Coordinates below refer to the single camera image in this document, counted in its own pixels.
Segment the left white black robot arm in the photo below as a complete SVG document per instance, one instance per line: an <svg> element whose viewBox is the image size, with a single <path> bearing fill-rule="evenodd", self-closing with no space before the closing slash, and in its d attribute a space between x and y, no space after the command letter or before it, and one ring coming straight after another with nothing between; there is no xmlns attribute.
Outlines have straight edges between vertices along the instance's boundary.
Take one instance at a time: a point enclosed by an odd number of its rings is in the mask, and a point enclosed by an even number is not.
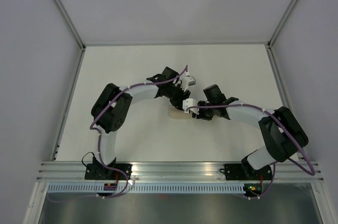
<svg viewBox="0 0 338 224"><path fill-rule="evenodd" d="M190 75L186 66L181 73L165 67L162 73L127 87L107 84L91 109L93 122L89 129L95 130L99 138L97 152L91 152L92 162L85 165L86 175L105 180L115 175L117 131L125 122L131 105L166 97L174 108L182 110L183 101L188 99L191 93L189 86L195 83L196 79Z"/></svg>

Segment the beige cloth napkin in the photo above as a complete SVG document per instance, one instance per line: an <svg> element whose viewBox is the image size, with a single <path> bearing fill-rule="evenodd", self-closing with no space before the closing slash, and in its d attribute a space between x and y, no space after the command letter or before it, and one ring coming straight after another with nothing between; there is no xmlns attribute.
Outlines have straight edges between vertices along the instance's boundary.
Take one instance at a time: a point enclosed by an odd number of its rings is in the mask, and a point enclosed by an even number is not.
<svg viewBox="0 0 338 224"><path fill-rule="evenodd" d="M176 110L176 109L170 109L169 112L168 112L168 115L172 119L202 120L202 119L195 119L194 118L194 113L188 113L187 114L187 113L185 113L182 110ZM212 118L212 120L215 120L217 118L218 118L218 116L214 115L214 117Z"/></svg>

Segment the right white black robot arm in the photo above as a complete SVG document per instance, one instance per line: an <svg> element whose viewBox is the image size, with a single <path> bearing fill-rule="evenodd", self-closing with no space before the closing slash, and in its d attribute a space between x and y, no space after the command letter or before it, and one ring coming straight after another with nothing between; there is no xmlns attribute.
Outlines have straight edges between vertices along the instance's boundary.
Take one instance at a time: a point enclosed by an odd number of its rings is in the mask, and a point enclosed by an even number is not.
<svg viewBox="0 0 338 224"><path fill-rule="evenodd" d="M315 174L304 151L308 137L289 108L266 109L236 97L226 98L218 85L205 88L204 94L205 101L189 101L184 110L192 112L197 119L212 120L217 116L260 130L264 145L241 160L241 173L245 178L253 179L261 169L290 160L296 153L301 153L308 163L309 168L304 172Z"/></svg>

